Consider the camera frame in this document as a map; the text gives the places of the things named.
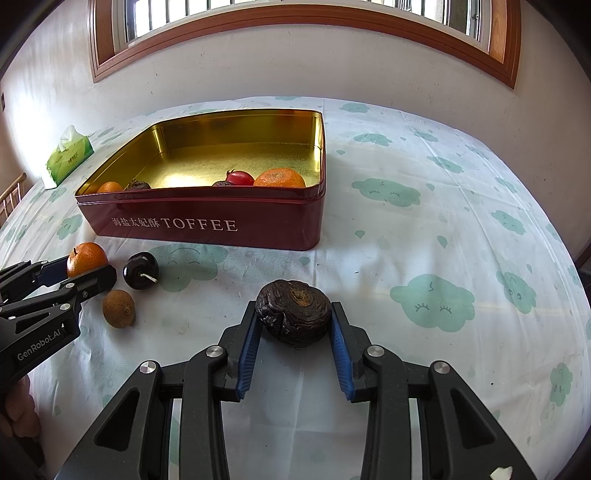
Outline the left hand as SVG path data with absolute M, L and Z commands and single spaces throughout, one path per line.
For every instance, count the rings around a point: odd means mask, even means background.
M 40 421 L 30 393 L 29 376 L 12 386 L 1 400 L 1 433 L 7 437 L 36 438 Z

